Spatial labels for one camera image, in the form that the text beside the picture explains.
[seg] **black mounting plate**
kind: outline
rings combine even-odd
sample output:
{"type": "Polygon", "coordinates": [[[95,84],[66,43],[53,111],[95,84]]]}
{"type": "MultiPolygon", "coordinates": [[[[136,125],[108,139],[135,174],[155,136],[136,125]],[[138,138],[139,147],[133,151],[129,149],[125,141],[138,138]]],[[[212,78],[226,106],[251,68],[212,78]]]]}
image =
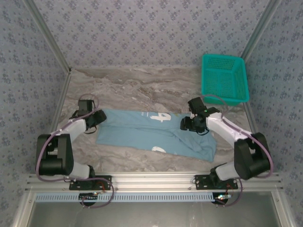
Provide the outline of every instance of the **black mounting plate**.
{"type": "MultiPolygon", "coordinates": [[[[110,175],[97,175],[94,178],[101,177],[107,179],[112,182],[112,176],[110,175]]],[[[71,191],[100,191],[103,190],[102,185],[104,185],[104,189],[106,191],[110,190],[110,184],[105,181],[95,180],[95,181],[73,181],[70,182],[70,190],[71,191]]]]}
{"type": "Polygon", "coordinates": [[[221,181],[220,185],[215,187],[209,175],[195,175],[195,185],[197,190],[230,190],[231,188],[227,186],[228,184],[233,189],[238,189],[236,179],[228,179],[226,181],[221,181]]]}

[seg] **printed number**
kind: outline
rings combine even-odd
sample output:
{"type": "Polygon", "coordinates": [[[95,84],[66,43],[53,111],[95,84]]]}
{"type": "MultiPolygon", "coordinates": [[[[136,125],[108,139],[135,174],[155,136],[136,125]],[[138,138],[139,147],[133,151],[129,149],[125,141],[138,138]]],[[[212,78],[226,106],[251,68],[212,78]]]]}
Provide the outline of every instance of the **printed number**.
{"type": "Polygon", "coordinates": [[[171,120],[171,116],[168,113],[158,113],[158,116],[150,116],[150,118],[161,122],[171,120]]]}

